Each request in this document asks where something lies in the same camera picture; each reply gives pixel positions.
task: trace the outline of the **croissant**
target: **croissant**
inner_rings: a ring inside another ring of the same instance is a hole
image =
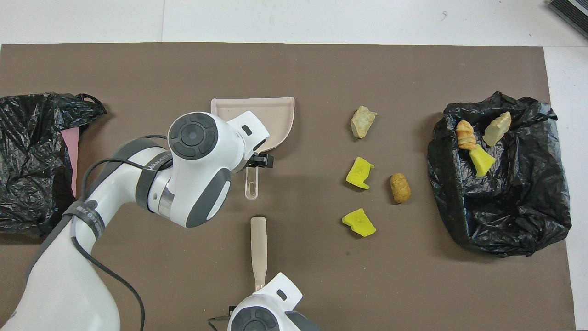
[[[457,133],[457,144],[463,150],[476,149],[476,137],[474,137],[474,128],[468,121],[461,121],[455,128]]]

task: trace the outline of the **yellow sponge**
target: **yellow sponge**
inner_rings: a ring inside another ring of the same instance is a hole
[[[486,153],[482,146],[476,144],[476,149],[470,151],[470,157],[474,162],[474,166],[476,167],[476,177],[481,177],[485,175],[490,167],[496,161],[492,155]]]
[[[368,178],[369,170],[371,168],[375,168],[373,164],[358,157],[355,159],[353,167],[351,167],[351,170],[349,170],[345,180],[357,187],[361,187],[367,190],[369,189],[369,185],[365,184],[363,181]]]
[[[351,226],[351,230],[367,237],[370,234],[376,232],[376,228],[370,222],[368,216],[363,211],[363,208],[352,211],[351,213],[343,216],[343,224]]]

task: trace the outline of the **dustpan handle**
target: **dustpan handle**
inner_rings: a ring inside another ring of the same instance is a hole
[[[258,171],[259,168],[245,168],[245,197],[255,200],[258,196]]]

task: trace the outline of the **yellow object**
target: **yellow object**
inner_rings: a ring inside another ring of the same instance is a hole
[[[395,173],[390,177],[390,186],[394,201],[397,203],[407,202],[410,199],[411,191],[406,176],[402,173]]]
[[[486,151],[482,148],[482,146],[476,144],[476,149],[470,151],[470,157],[474,162],[474,166],[476,167],[476,177],[481,177],[485,175],[490,167],[496,161],[492,155],[486,153]]]
[[[376,119],[376,112],[369,111],[365,106],[360,106],[351,119],[351,132],[356,138],[364,138]]]
[[[351,226],[351,230],[361,234],[362,237],[367,237],[376,232],[376,228],[370,222],[363,208],[352,211],[343,216],[343,224]]]
[[[368,178],[369,170],[371,168],[375,168],[373,164],[360,157],[357,157],[345,180],[357,187],[361,187],[367,190],[369,189],[369,185],[365,184],[363,181]]]

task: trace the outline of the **food scrap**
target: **food scrap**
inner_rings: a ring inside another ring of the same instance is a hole
[[[351,226],[351,230],[359,233],[362,237],[367,237],[370,234],[376,232],[376,228],[369,220],[363,208],[352,211],[351,213],[343,216],[343,224]]]
[[[369,170],[371,168],[375,168],[373,164],[367,162],[361,157],[357,157],[345,180],[357,187],[367,190],[369,189],[369,185],[365,184],[363,181],[368,178]]]
[[[364,138],[372,126],[377,113],[371,112],[367,107],[360,106],[351,119],[351,131],[356,138]]]
[[[505,133],[510,129],[510,123],[512,119],[510,117],[510,112],[503,112],[500,116],[495,118],[490,125],[484,131],[484,136],[482,139],[488,144],[488,146],[494,146],[502,137],[505,136]]]
[[[402,173],[395,173],[390,177],[390,186],[392,188],[392,195],[394,201],[397,203],[404,203],[410,199],[411,191],[408,185],[406,176]]]
[[[476,149],[470,151],[470,157],[476,167],[476,177],[484,176],[494,162],[496,161],[492,155],[486,153],[482,146],[476,144]]]
[[[476,137],[474,137],[474,128],[468,121],[461,121],[455,128],[457,133],[457,145],[463,150],[476,149]]]

